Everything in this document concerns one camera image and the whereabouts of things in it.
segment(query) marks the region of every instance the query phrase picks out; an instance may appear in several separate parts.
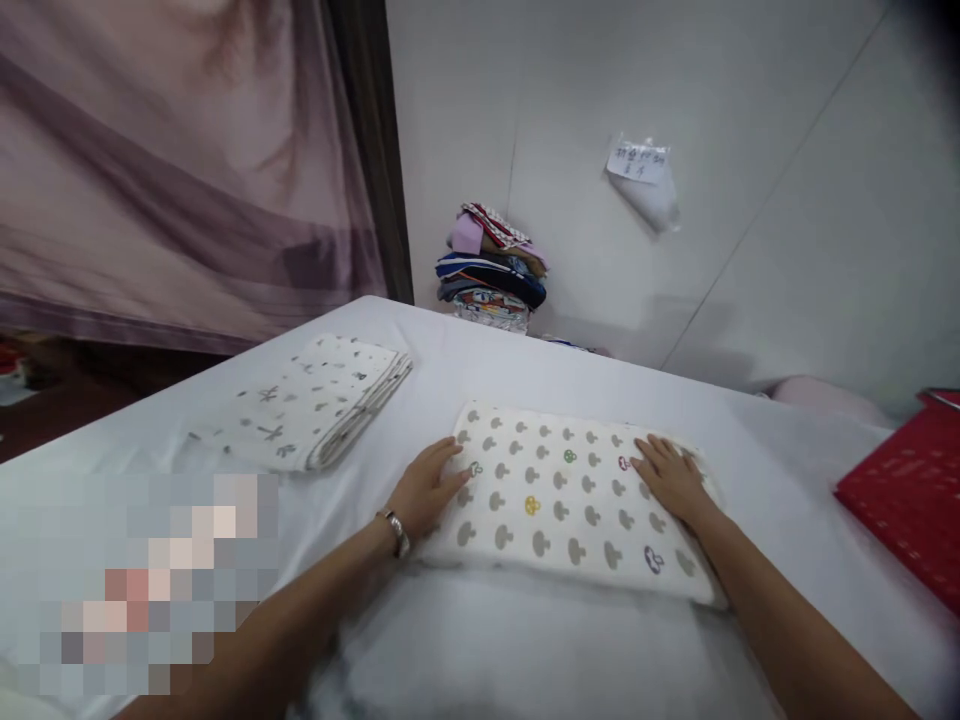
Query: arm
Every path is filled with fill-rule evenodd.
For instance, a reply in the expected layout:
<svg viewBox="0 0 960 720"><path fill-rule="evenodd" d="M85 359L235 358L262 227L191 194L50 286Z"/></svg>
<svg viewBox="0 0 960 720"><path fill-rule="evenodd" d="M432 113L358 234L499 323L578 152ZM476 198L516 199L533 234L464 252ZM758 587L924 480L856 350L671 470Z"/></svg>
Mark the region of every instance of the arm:
<svg viewBox="0 0 960 720"><path fill-rule="evenodd" d="M411 541L436 521L470 478L469 471L440 481L446 461L462 448L446 438L410 464L387 505ZM196 667L182 695L140 697L118 720L214 720L278 717L302 688L327 647L353 588L393 561L397 538L376 517L356 535L261 603L235 633L217 636L214 657Z"/></svg>
<svg viewBox="0 0 960 720"><path fill-rule="evenodd" d="M660 503L699 538L781 707L808 717L915 718L817 610L724 515L689 455L653 435L634 468Z"/></svg>

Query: paper note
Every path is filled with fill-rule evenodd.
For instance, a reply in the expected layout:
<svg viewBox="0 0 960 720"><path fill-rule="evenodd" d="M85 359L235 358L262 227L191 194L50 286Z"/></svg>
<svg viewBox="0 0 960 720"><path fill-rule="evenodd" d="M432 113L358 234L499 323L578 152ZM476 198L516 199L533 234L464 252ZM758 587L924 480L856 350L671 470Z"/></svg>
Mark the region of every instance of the paper note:
<svg viewBox="0 0 960 720"><path fill-rule="evenodd" d="M667 148L621 140L610 152L607 170L628 180L657 185L667 164Z"/></svg>

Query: silver bracelet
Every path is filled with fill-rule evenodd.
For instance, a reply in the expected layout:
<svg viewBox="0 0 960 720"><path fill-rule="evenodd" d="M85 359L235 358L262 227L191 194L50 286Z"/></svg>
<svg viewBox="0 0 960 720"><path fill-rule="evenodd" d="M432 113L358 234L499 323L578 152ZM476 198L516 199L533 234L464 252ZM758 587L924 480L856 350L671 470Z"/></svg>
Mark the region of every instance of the silver bracelet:
<svg viewBox="0 0 960 720"><path fill-rule="evenodd" d="M397 536L397 549L393 553L393 556L398 560L402 560L407 556L407 553L410 552L410 538L407 536L406 530L403 529L403 523L400 522L400 518L398 518L396 513L390 508L383 508L377 515L390 523L390 527L393 528L393 532Z"/></svg>

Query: bed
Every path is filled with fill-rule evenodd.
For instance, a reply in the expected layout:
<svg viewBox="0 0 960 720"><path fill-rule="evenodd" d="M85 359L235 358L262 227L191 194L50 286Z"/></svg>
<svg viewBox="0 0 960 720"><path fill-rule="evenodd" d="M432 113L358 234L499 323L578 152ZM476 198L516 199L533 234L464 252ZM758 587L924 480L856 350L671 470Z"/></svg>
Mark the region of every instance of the bed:
<svg viewBox="0 0 960 720"><path fill-rule="evenodd" d="M280 485L279 583L364 525L470 399L661 428L709 458L727 513L924 717L945 717L955 621L833 499L888 431L366 297L0 467L25 478L257 471L187 437L200 408L321 332L407 349L414 370L334 468ZM17 527L3 514L0 542ZM9 632L16 619L0 617ZM730 613L516 572L400 570L344 622L292 715L775 717ZM8 660L11 645L2 646ZM126 698L60 698L106 718Z"/></svg>

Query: forearm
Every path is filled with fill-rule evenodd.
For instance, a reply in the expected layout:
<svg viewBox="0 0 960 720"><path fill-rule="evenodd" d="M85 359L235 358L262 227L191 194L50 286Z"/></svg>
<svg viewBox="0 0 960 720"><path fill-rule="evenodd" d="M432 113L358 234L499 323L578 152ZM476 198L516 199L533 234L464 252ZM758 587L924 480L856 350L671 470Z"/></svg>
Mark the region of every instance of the forearm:
<svg viewBox="0 0 960 720"><path fill-rule="evenodd" d="M388 561L396 536L376 519L261 603L181 696L140 698L121 715L147 718L276 717L308 677L345 610L345 598Z"/></svg>
<svg viewBox="0 0 960 720"><path fill-rule="evenodd" d="M735 523L717 512L693 529L788 717L915 717Z"/></svg>

